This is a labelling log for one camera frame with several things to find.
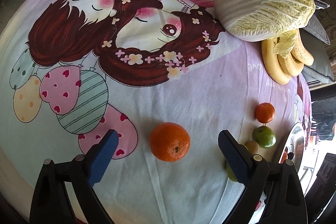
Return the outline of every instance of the blue gripper pad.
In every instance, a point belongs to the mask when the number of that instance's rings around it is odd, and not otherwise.
[[[103,145],[100,149],[89,168],[89,177],[87,182],[91,187],[93,187],[95,183],[101,181],[119,144],[117,131],[110,129],[107,133],[109,132],[112,132],[111,136],[108,138],[105,145]]]
[[[226,158],[226,161],[229,163],[237,181],[247,186],[250,181],[248,177],[248,166],[238,152],[237,148],[239,144],[231,134],[231,138],[228,138],[227,134],[230,134],[227,130],[223,130],[219,133],[218,146]]]

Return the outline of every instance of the floor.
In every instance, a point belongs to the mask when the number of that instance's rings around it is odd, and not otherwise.
[[[8,21],[26,0],[3,0],[0,5],[0,34]]]

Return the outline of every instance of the banana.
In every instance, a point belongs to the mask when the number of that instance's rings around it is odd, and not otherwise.
[[[267,73],[274,81],[281,85],[287,84],[291,76],[286,74],[280,67],[277,54],[273,53],[278,38],[265,39],[261,42],[261,52]]]
[[[304,64],[293,58],[291,53],[289,53],[286,58],[278,54],[278,60],[280,67],[288,75],[298,76],[303,70]]]
[[[304,63],[307,66],[311,66],[314,63],[313,55],[306,50],[302,44],[299,29],[296,29],[297,38],[295,39],[295,46],[292,49],[292,55],[300,62]]]

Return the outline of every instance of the brown eye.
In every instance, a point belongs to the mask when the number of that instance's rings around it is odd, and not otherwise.
[[[165,34],[170,35],[170,36],[173,36],[177,32],[177,28],[171,24],[164,25],[162,30]]]

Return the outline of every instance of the pink heart balloon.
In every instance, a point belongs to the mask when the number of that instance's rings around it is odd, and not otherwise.
[[[42,79],[40,96],[53,112],[64,115],[76,105],[80,83],[80,68],[61,66],[48,72]]]
[[[134,151],[138,144],[138,133],[133,123],[125,118],[126,115],[107,105],[104,116],[97,127],[84,135],[78,136],[79,147],[86,154],[92,145],[97,144],[108,130],[118,132],[119,144],[112,159],[122,159]]]

